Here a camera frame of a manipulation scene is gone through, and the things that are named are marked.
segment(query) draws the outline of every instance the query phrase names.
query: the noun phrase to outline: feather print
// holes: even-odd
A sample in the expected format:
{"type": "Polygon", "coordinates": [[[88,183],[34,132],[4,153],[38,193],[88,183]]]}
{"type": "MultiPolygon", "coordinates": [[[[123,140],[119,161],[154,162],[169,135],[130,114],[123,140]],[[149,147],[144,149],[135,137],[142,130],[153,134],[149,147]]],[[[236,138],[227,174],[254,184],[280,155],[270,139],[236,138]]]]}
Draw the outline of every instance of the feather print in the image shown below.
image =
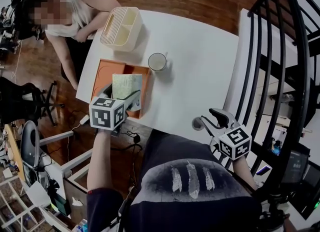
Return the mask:
{"type": "Polygon", "coordinates": [[[212,179],[212,175],[210,173],[210,170],[207,167],[203,167],[203,173],[205,176],[205,185],[206,185],[206,189],[208,191],[212,191],[215,189],[215,182],[212,179]]]}
{"type": "Polygon", "coordinates": [[[197,199],[200,191],[200,184],[199,184],[196,167],[193,164],[189,163],[188,161],[186,168],[189,174],[189,195],[193,199],[197,199]]]}
{"type": "Polygon", "coordinates": [[[180,173],[178,171],[178,169],[173,168],[171,169],[172,171],[172,191],[175,192],[177,190],[179,190],[181,192],[182,190],[182,182],[181,182],[181,176],[180,173]]]}

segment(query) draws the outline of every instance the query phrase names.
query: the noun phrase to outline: black and white cube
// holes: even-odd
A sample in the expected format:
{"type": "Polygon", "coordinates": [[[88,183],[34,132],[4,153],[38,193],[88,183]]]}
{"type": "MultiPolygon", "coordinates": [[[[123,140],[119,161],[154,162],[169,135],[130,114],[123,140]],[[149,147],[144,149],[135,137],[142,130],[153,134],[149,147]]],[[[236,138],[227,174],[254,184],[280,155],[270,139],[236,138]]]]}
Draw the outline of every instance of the black and white cube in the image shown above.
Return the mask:
{"type": "Polygon", "coordinates": [[[219,144],[219,150],[232,160],[247,154],[251,150],[252,137],[241,125],[214,139],[219,144]]]}
{"type": "Polygon", "coordinates": [[[91,127],[113,131],[125,120],[125,101],[93,97],[89,112],[91,127]]]}

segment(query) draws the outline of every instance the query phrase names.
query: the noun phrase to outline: white tank top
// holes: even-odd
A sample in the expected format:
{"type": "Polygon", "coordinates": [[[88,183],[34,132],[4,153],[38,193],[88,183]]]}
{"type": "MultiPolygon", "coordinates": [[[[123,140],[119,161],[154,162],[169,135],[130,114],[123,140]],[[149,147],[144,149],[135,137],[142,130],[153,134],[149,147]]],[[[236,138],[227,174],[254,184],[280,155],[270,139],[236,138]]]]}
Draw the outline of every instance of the white tank top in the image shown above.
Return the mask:
{"type": "MultiPolygon", "coordinates": [[[[71,25],[47,25],[45,30],[48,34],[57,37],[74,38],[79,31],[99,13],[87,5],[82,0],[67,0],[72,9],[72,24],[71,25]]],[[[93,39],[95,32],[88,36],[88,39],[93,39]]]]}

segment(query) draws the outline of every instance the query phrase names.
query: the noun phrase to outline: orange tray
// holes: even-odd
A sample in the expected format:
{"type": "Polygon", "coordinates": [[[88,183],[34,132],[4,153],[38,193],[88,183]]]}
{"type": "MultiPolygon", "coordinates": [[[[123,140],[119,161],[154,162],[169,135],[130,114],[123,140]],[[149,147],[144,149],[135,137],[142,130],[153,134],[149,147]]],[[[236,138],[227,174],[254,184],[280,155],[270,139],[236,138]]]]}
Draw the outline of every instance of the orange tray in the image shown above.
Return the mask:
{"type": "Polygon", "coordinates": [[[141,109],[135,112],[128,111],[129,117],[139,119],[143,115],[145,94],[147,90],[150,73],[151,73],[151,69],[149,67],[128,65],[124,62],[100,59],[99,67],[95,76],[91,99],[95,96],[98,96],[98,92],[103,87],[112,83],[113,74],[141,74],[142,75],[141,109]]]}

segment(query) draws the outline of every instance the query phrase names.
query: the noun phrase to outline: wooden floor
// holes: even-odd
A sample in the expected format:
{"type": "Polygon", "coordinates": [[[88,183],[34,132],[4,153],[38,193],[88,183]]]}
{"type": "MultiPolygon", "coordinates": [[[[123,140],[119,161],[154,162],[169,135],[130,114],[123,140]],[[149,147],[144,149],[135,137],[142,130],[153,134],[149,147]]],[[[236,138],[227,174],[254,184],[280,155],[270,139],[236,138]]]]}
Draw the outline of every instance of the wooden floor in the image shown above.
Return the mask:
{"type": "MultiPolygon", "coordinates": [[[[174,14],[200,22],[204,22],[221,28],[233,34],[238,32],[239,11],[242,8],[249,9],[256,0],[118,0],[123,6],[134,6],[139,9],[151,10],[174,14]]],[[[12,71],[15,71],[18,62],[19,49],[16,55],[10,54],[6,61],[7,71],[3,73],[8,79],[12,79],[12,71]]],[[[22,49],[16,72],[16,83],[23,85],[31,82],[40,89],[48,89],[50,83],[58,82],[55,89],[55,101],[64,103],[65,108],[58,108],[53,112],[54,119],[58,123],[53,127],[48,117],[39,120],[39,130],[44,137],[68,131],[79,124],[84,113],[88,113],[88,104],[75,98],[76,92],[72,86],[61,77],[60,62],[57,55],[48,42],[36,41],[34,38],[26,39],[22,43],[22,49]]],[[[135,123],[127,123],[126,130],[139,133],[142,145],[150,135],[150,128],[135,123]]],[[[89,125],[76,129],[76,135],[69,146],[69,159],[84,153],[93,146],[95,130],[89,125]]],[[[52,154],[52,158],[59,164],[68,161],[68,139],[52,143],[48,146],[53,151],[62,146],[59,151],[52,154]]],[[[123,148],[131,144],[132,138],[121,135],[118,139],[112,139],[112,146],[123,148]]],[[[132,164],[132,150],[126,152],[112,151],[111,167],[112,179],[116,189],[125,196],[128,193],[129,171],[132,164]]]]}

